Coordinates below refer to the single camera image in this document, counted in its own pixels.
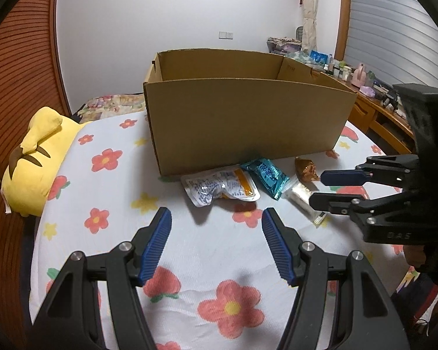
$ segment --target silver screw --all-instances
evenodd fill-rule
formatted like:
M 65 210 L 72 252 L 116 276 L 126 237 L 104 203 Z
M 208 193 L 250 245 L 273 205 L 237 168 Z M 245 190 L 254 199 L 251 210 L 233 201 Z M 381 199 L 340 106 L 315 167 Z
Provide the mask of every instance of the silver screw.
M 132 247 L 133 245 L 131 244 L 131 242 L 122 242 L 121 244 L 119 244 L 119 249 L 122 251 L 130 251 Z
M 315 250 L 315 244 L 312 242 L 304 242 L 304 243 L 302 243 L 302 248 L 305 251 L 313 251 L 313 250 Z
M 70 255 L 70 259 L 77 262 L 83 257 L 83 253 L 81 251 L 75 251 Z
M 352 253 L 352 258 L 354 258 L 355 260 L 362 260 L 363 259 L 363 253 L 361 251 L 355 250 Z

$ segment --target snack package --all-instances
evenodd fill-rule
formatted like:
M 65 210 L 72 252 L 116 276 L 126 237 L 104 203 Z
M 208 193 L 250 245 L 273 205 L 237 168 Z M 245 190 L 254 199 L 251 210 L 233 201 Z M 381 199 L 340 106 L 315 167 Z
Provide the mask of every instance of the snack package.
M 288 176 L 277 168 L 269 159 L 260 158 L 242 164 L 243 169 L 253 171 L 264 187 L 275 200 L 279 200 L 284 184 L 288 181 Z
M 310 159 L 300 159 L 296 157 L 295 172 L 302 183 L 319 181 L 319 176 L 316 175 L 316 166 Z
M 260 198 L 260 192 L 250 174 L 237 164 L 185 175 L 180 181 L 197 207 L 210 205 L 213 199 L 220 197 L 242 201 L 256 201 Z
M 313 183 L 302 183 L 297 176 L 293 176 L 283 188 L 283 195 L 296 203 L 308 219 L 317 227 L 321 225 L 327 213 L 314 210 L 310 204 L 310 196 L 318 192 L 318 188 Z

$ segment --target open cardboard box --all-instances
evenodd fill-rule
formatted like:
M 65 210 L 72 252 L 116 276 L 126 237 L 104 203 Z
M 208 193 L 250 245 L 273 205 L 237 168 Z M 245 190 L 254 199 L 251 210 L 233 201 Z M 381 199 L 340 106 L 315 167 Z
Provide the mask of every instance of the open cardboard box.
M 143 87 L 163 176 L 330 150 L 356 99 L 293 59 L 239 50 L 160 52 Z

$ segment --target bed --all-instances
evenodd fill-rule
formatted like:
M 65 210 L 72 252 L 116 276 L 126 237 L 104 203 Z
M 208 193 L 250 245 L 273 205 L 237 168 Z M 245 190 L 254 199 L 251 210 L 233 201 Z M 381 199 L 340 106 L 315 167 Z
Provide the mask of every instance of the bed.
M 334 150 L 308 157 L 320 174 L 326 169 L 353 168 L 366 157 L 381 154 L 347 122 Z M 293 159 L 275 164 L 287 174 L 294 173 Z M 324 192 L 331 191 L 317 185 Z M 85 126 L 54 186 L 36 234 L 31 318 L 71 252 L 109 251 L 130 240 L 165 206 L 172 211 L 171 235 L 154 278 L 138 289 L 159 350 L 277 347 L 296 290 L 280 279 L 265 243 L 260 215 L 268 207 L 274 207 L 304 240 L 325 251 L 342 255 L 354 249 L 364 251 L 389 293 L 409 269 L 401 246 L 364 243 L 347 217 L 330 216 L 316 227 L 291 202 L 275 201 L 264 190 L 256 203 L 220 199 L 196 208 L 178 180 L 159 175 L 144 109 Z M 368 183 L 362 192 L 377 198 L 399 191 Z M 105 283 L 99 282 L 98 289 L 106 346 L 116 349 Z M 334 293 L 335 285 L 330 282 L 318 349 L 325 349 L 329 342 Z

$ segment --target plush toy tag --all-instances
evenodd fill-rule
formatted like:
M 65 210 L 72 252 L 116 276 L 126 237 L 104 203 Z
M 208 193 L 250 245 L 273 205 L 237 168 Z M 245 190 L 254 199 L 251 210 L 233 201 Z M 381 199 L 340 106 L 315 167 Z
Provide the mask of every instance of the plush toy tag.
M 5 203 L 5 214 L 9 215 L 12 212 L 12 209 L 8 205 L 8 201 L 6 200 L 5 194 L 3 193 L 3 190 L 0 189 L 0 194 L 2 195 L 3 202 Z

